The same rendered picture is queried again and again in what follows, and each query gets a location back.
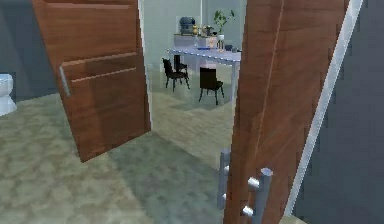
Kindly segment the green house plant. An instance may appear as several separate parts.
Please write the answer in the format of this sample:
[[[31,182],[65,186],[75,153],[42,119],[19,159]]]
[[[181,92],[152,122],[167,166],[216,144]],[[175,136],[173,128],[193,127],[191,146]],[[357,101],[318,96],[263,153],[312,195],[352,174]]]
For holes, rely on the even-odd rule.
[[[235,19],[235,12],[233,10],[230,10],[228,14],[226,14],[223,10],[217,10],[214,14],[214,24],[218,27],[217,44],[219,49],[221,50],[224,49],[224,39],[225,39],[223,28],[229,19]]]

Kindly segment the brown wooden room door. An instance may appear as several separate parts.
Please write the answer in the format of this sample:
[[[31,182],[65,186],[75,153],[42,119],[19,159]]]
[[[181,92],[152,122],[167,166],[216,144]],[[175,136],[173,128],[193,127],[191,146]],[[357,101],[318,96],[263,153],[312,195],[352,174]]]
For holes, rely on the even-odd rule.
[[[247,0],[223,224],[272,182],[261,224],[279,224],[350,0]]]
[[[149,132],[139,0],[31,2],[80,160]]]

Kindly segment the dark blue round pot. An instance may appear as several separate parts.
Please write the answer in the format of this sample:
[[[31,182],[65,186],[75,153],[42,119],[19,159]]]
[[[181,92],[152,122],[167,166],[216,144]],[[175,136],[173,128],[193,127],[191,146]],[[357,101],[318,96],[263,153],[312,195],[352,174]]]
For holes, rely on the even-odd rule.
[[[184,16],[179,20],[180,33],[182,35],[188,35],[193,33],[193,26],[195,25],[195,19],[193,17]]]

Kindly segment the white toilet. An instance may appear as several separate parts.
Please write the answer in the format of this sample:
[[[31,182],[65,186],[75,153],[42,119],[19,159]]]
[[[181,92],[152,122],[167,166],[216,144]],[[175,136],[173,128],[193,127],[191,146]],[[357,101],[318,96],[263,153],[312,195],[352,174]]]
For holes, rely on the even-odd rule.
[[[11,98],[13,78],[10,74],[0,73],[0,116],[14,112],[17,106]]]

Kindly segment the white dining table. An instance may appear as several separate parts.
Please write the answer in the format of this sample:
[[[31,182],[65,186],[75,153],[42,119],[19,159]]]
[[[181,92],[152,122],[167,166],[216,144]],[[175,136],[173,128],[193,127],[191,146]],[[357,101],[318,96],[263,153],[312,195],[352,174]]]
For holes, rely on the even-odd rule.
[[[213,61],[225,65],[230,65],[232,68],[231,74],[231,95],[230,100],[233,101],[236,98],[236,85],[238,83],[241,53],[230,51],[219,51],[218,49],[199,50],[196,47],[173,47],[167,49],[168,54],[172,57],[174,54],[182,56],[191,56],[201,60]]]

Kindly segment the black chair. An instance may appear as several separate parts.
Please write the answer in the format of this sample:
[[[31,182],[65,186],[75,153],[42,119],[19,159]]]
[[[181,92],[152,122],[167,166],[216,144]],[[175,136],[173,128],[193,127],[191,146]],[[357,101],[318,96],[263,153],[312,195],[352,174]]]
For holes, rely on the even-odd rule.
[[[202,99],[203,90],[207,92],[213,91],[217,93],[218,90],[221,91],[222,97],[225,97],[223,90],[224,83],[217,79],[216,70],[213,68],[200,68],[200,96],[199,99]]]
[[[163,66],[165,70],[165,75],[167,77],[166,83],[169,83],[169,80],[173,80],[173,85],[176,85],[176,81],[182,81],[185,80],[187,87],[190,87],[189,85],[189,77],[187,72],[181,72],[181,71],[174,71],[171,65],[171,62],[169,59],[162,59],[163,61]]]

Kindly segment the white cupboard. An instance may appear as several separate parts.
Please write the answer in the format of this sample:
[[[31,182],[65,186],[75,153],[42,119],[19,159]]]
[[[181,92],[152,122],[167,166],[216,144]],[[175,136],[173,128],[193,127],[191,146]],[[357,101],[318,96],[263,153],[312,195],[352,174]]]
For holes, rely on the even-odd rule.
[[[217,47],[217,38],[215,36],[195,36],[195,35],[174,35],[175,47]]]

